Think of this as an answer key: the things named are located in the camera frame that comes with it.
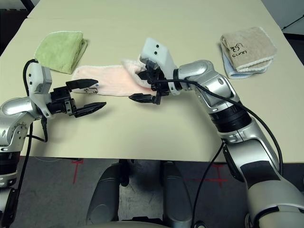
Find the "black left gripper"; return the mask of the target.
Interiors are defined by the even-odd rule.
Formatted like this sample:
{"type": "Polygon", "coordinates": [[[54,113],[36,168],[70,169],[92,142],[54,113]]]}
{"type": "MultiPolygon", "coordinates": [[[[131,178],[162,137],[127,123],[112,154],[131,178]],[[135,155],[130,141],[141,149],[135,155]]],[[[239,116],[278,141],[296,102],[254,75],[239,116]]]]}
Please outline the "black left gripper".
{"type": "Polygon", "coordinates": [[[84,105],[76,109],[75,100],[70,95],[70,90],[89,88],[97,84],[94,79],[77,79],[66,82],[66,86],[54,88],[51,95],[51,102],[48,104],[48,110],[51,114],[65,113],[79,118],[92,114],[106,105],[106,102],[95,102],[84,105]]]}

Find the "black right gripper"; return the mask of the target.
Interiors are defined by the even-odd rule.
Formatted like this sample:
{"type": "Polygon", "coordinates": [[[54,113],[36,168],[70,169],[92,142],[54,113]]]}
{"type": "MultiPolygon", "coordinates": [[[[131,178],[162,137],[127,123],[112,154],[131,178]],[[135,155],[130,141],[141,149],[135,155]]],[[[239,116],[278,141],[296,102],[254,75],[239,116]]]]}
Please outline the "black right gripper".
{"type": "Polygon", "coordinates": [[[169,95],[169,86],[166,82],[162,70],[156,63],[148,60],[145,66],[146,70],[139,72],[137,75],[142,81],[146,81],[152,91],[156,92],[156,95],[137,93],[129,96],[129,99],[138,103],[152,103],[159,105],[162,96],[169,95]]]}

